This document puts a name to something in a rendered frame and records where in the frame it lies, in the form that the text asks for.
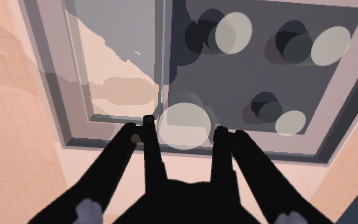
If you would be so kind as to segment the translucent grey cylinder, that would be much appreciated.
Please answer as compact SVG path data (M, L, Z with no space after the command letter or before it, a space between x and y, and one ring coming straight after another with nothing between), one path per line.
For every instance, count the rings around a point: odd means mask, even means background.
M302 112L275 101L264 104L259 110L258 117L282 136L298 133L306 122L306 117Z
M210 32L208 46L215 55L240 52L249 43L252 25L249 18L240 12L226 15Z
M287 43L283 57L290 65L327 66L345 54L350 40L349 31L342 26L300 34Z
M180 90L168 97L158 121L159 135L167 145L179 150L196 148L210 130L210 118L196 94Z

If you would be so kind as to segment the shallow rectangular tray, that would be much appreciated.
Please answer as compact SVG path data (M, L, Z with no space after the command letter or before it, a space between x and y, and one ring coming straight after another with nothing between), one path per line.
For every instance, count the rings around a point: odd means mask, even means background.
M166 0L63 0L88 122L143 125L163 103Z

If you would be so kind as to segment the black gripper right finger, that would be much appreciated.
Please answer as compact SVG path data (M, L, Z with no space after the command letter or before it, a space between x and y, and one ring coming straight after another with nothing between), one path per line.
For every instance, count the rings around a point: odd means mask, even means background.
M229 132L210 106L205 110L213 144L212 224L247 224L232 155L268 224L335 224L301 196L245 131Z

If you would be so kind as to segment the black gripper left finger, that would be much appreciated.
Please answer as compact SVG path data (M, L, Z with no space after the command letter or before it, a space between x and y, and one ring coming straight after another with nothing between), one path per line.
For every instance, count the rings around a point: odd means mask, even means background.
M103 214L137 143L142 142L146 224L179 224L157 138L163 106L164 103L158 103L152 115L143 116L141 126L132 122L124 124L77 183L27 224L103 224Z

